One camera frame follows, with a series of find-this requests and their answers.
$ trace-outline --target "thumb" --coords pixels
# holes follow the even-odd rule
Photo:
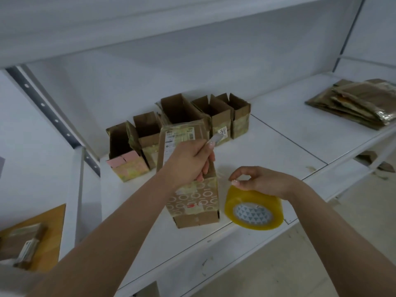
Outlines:
[[[202,149],[195,155],[200,161],[205,162],[209,155],[212,154],[213,149],[215,148],[215,143],[214,142],[209,142],[205,144]]]
[[[255,190],[254,179],[249,180],[233,180],[231,184],[243,191]]]

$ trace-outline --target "hand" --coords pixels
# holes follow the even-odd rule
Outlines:
[[[236,180],[241,175],[249,175],[249,180]],[[241,190],[255,190],[260,193],[289,200],[307,186],[301,180],[281,172],[263,167],[240,167],[231,174],[232,185]]]
[[[164,171],[177,188],[192,182],[203,181],[209,169],[209,160],[215,161],[214,143],[207,140],[188,140],[179,143],[161,171]]]

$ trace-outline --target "pink box flap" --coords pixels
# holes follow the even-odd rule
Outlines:
[[[121,156],[123,159],[125,159],[126,162],[133,161],[139,158],[139,154],[135,150],[125,153]]]
[[[123,159],[121,156],[118,156],[118,157],[113,158],[113,159],[106,160],[106,162],[112,168],[117,168],[120,165],[123,165],[124,163],[126,163],[125,159]]]

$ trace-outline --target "tiled floor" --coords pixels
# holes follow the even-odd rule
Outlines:
[[[396,152],[387,159],[396,167]],[[332,201],[334,209],[396,263],[396,174],[375,172]],[[300,224],[265,245],[194,297],[336,297]]]

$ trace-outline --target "packing tape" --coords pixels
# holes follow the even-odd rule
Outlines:
[[[280,198],[243,191],[233,185],[228,190],[224,211],[232,222],[248,229],[270,230],[283,223]]]

